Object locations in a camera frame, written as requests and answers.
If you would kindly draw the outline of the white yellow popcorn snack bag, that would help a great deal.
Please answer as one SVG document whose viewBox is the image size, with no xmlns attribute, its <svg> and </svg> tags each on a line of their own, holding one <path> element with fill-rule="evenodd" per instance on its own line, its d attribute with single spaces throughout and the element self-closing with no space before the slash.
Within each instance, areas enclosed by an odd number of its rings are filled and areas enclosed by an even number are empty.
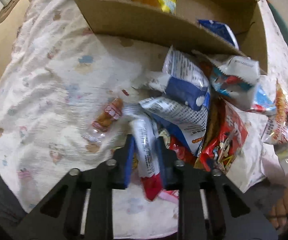
<svg viewBox="0 0 288 240">
<path fill-rule="evenodd" d="M 274 103 L 276 114 L 268 117 L 261 139 L 265 144 L 288 147 L 288 92 L 278 80 Z"/>
</svg>

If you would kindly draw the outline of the white red-tipped snack bar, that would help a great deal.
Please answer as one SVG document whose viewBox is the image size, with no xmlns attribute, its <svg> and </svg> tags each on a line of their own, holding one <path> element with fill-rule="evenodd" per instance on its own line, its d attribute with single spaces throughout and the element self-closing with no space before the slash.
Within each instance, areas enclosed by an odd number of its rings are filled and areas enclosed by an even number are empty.
<svg viewBox="0 0 288 240">
<path fill-rule="evenodd" d="M 156 152 L 157 126 L 148 116 L 140 116 L 130 122 L 136 143 L 138 174 L 146 198 L 153 201 L 162 190 L 158 154 Z"/>
</svg>

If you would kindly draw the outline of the blue white cracker bag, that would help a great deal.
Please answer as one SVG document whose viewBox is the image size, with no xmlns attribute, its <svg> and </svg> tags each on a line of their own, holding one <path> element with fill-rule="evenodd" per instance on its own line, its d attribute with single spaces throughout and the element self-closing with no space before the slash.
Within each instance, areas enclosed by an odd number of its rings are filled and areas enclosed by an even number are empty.
<svg viewBox="0 0 288 240">
<path fill-rule="evenodd" d="M 144 86 L 162 96 L 139 102 L 170 135 L 197 156 L 206 134 L 210 83 L 184 53 L 169 49 L 161 72 L 147 72 Z"/>
</svg>

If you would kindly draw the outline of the red Wangzai milk candy bag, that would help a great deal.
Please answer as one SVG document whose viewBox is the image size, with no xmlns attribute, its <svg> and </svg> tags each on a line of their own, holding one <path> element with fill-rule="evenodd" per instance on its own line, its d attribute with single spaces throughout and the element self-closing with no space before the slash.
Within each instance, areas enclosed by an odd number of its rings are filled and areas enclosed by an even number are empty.
<svg viewBox="0 0 288 240">
<path fill-rule="evenodd" d="M 223 99 L 212 100 L 207 130 L 201 153 L 195 157 L 173 136 L 167 148 L 175 151 L 178 159 L 194 168 L 210 172 L 217 168 L 228 173 L 248 136 L 247 129 L 236 111 Z"/>
</svg>

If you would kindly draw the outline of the dark blue snack bag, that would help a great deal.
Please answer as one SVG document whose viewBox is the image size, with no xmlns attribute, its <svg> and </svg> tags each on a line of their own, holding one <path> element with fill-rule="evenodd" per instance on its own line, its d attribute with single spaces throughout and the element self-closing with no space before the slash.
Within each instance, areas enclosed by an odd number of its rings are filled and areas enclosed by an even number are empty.
<svg viewBox="0 0 288 240">
<path fill-rule="evenodd" d="M 197 20 L 197 23 L 210 30 L 214 34 L 220 36 L 239 50 L 237 39 L 227 24 L 213 20 Z"/>
</svg>

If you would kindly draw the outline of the pink white sauce pouch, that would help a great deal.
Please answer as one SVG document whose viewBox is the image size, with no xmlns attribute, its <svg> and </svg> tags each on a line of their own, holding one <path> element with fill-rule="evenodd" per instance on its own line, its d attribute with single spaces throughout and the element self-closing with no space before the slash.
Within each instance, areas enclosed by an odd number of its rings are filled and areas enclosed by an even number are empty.
<svg viewBox="0 0 288 240">
<path fill-rule="evenodd" d="M 163 200 L 166 200 L 174 204 L 179 203 L 179 191 L 178 190 L 173 190 L 173 191 L 162 190 L 159 193 L 159 197 Z"/>
</svg>

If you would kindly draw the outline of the clear candy wrapper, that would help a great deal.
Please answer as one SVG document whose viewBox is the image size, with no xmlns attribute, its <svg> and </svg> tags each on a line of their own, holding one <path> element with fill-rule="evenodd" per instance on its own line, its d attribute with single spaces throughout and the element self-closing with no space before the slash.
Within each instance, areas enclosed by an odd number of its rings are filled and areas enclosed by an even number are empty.
<svg viewBox="0 0 288 240">
<path fill-rule="evenodd" d="M 105 133 L 96 129 L 91 129 L 82 134 L 82 137 L 89 143 L 100 146 L 105 138 Z"/>
</svg>

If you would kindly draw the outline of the small red candy wrapper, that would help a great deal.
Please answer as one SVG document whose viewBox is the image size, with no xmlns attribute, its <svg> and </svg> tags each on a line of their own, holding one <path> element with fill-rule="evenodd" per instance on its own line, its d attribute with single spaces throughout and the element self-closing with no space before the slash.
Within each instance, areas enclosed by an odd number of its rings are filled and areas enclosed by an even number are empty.
<svg viewBox="0 0 288 240">
<path fill-rule="evenodd" d="M 114 121 L 122 116 L 123 100 L 115 98 L 108 103 L 100 115 L 92 122 L 92 127 L 101 132 L 107 132 Z"/>
</svg>

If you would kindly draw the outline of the white patterned bed quilt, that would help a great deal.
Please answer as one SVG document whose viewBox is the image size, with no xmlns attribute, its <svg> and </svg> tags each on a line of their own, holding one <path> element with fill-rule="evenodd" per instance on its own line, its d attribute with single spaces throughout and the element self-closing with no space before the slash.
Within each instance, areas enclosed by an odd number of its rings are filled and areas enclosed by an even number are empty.
<svg viewBox="0 0 288 240">
<path fill-rule="evenodd" d="M 274 98 L 277 79 L 288 92 L 288 49 L 268 3 L 259 0 L 259 6 L 273 42 L 269 74 L 261 84 Z M 93 168 L 110 157 L 111 146 L 122 145 L 123 120 L 95 153 L 82 133 L 117 89 L 130 89 L 134 102 L 144 99 L 148 94 L 136 92 L 130 80 L 145 67 L 159 70 L 166 52 L 142 41 L 93 34 L 73 0 L 32 0 L 0 80 L 0 176 L 19 202 L 18 214 L 30 213 L 70 168 Z M 272 146 L 260 142 L 267 118 L 239 115 L 250 135 L 229 178 L 245 191 L 264 178 L 261 155 L 277 161 Z M 146 200 L 134 177 L 129 190 L 113 193 L 113 215 L 117 238 L 160 238 L 175 233 L 178 208 L 160 198 Z"/>
</svg>

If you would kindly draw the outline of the open cardboard box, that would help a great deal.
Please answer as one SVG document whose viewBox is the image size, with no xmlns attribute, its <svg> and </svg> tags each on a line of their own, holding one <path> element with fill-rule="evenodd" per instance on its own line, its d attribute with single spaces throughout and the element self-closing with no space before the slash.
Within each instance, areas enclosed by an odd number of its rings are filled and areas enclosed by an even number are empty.
<svg viewBox="0 0 288 240">
<path fill-rule="evenodd" d="M 175 15 L 132 0 L 75 0 L 96 34 L 174 46 L 180 51 L 248 56 L 268 69 L 267 39 L 258 0 L 177 0 Z M 197 23 L 227 24 L 239 50 Z"/>
</svg>

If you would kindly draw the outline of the teal cushion by wall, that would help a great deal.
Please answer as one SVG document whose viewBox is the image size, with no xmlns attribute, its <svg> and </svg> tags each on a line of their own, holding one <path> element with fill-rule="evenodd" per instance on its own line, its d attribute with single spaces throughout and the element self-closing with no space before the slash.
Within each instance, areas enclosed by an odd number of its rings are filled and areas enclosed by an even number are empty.
<svg viewBox="0 0 288 240">
<path fill-rule="evenodd" d="M 269 2 L 269 0 L 266 0 L 266 2 L 268 3 L 271 13 L 274 17 L 274 20 L 277 23 L 280 29 L 280 32 L 284 38 L 284 41 L 286 42 L 288 46 L 288 26 L 286 22 L 284 21 L 284 19 L 282 18 L 282 16 L 280 15 L 280 13 L 277 11 L 277 9 L 272 5 L 272 3 Z"/>
</svg>

